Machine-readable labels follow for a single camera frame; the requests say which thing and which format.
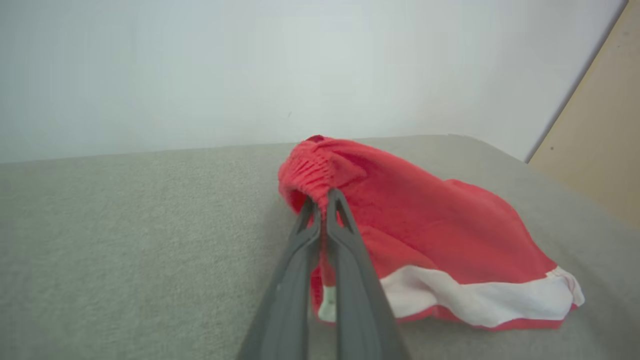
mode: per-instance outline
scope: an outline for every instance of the gray surface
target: gray surface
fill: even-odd
[[[556,331],[404,324],[415,359],[639,356],[638,232],[471,138],[363,142],[504,197],[587,299]],[[0,165],[0,358],[232,359],[294,222],[291,148]],[[310,358],[334,359],[334,329],[311,328]]]

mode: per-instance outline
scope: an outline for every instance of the red garment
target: red garment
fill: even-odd
[[[531,240],[497,195],[443,181],[387,152],[314,136],[280,167],[280,193],[299,213],[347,198],[396,318],[433,315],[503,330],[559,327],[584,297],[576,279]],[[335,274],[324,254],[311,279],[321,320],[335,321]]]

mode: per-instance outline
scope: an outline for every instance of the wooden panel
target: wooden panel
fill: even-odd
[[[630,1],[530,166],[640,226],[640,4]]]

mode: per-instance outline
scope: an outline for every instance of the white wall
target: white wall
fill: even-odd
[[[458,133],[524,159],[621,0],[0,0],[0,162]]]

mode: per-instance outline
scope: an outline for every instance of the white stripe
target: white stripe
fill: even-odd
[[[396,318],[445,306],[471,325],[496,327],[514,319],[562,320],[572,304],[584,303],[573,275],[557,267],[543,279],[522,284],[484,282],[464,284],[449,274],[413,265],[404,266],[381,279]],[[335,288],[325,288],[318,317],[335,321]]]

